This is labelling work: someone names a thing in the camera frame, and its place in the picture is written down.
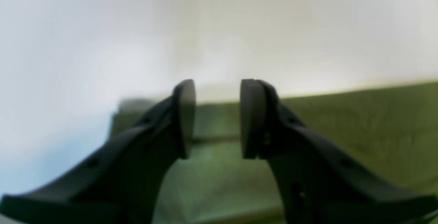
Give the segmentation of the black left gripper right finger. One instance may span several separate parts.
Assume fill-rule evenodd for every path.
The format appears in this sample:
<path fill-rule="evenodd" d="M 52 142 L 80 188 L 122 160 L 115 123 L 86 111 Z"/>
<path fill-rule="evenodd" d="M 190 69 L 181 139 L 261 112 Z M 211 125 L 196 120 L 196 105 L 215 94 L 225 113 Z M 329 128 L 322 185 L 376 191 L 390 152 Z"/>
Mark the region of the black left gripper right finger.
<path fill-rule="evenodd" d="M 262 80 L 240 85 L 244 159 L 267 161 L 288 224 L 429 224 L 437 197 L 402 190 L 305 126 Z"/>

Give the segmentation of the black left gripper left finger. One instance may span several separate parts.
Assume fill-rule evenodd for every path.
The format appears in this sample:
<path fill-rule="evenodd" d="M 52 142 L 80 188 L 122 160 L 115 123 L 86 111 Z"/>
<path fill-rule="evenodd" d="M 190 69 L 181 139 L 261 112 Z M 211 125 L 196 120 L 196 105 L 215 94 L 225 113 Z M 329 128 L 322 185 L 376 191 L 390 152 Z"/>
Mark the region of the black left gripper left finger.
<path fill-rule="evenodd" d="M 47 185 L 4 195 L 1 214 L 25 224 L 150 224 L 169 168 L 191 152 L 196 94 L 175 86 L 132 127 Z"/>

